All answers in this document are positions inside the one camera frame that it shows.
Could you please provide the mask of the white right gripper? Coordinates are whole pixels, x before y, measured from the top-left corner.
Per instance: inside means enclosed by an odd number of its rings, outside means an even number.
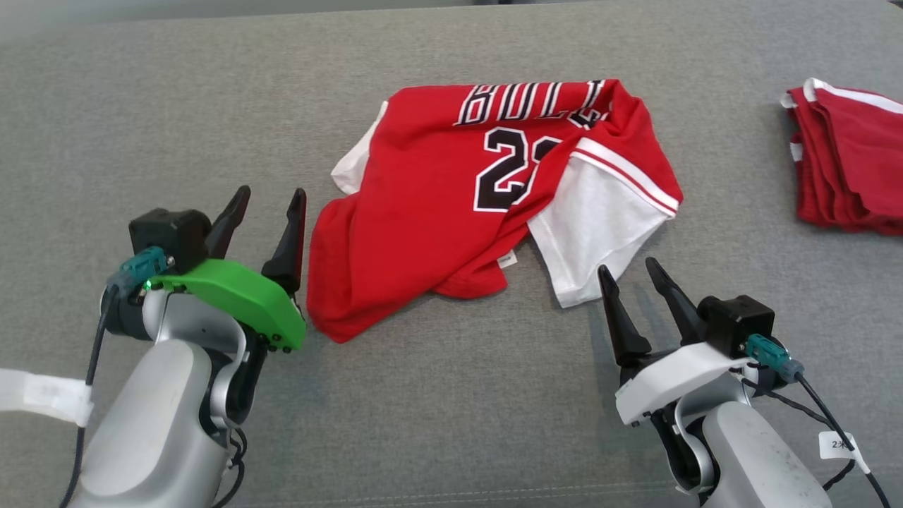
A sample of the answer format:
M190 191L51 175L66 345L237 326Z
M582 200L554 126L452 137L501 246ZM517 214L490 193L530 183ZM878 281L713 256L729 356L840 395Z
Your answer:
M663 296L681 335L681 346L663 359L642 369L615 394L616 408L624 425L644 421L652 412L675 402L678 419L712 411L722 403L749 404L741 377L756 379L751 359L732 359L705 341L706 322L681 287L657 258L646 258L646 270L655 290ZM618 283L606 265L598 269L601 298L616 364L638 368L652 348L636 330L620 299Z

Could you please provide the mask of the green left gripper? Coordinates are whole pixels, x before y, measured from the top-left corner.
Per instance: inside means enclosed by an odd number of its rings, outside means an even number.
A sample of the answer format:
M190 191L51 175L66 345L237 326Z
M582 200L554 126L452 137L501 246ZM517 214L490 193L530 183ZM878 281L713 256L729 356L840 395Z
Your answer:
M294 296L301 286L307 196L296 188L285 212L286 224L273 256L261 273L225 258L233 234L245 217L251 196L240 186L212 223L205 238L209 257L186 274L158 274L145 289L175 292L183 287L213 308L263 334L277 349L297 351L306 337L306 322Z

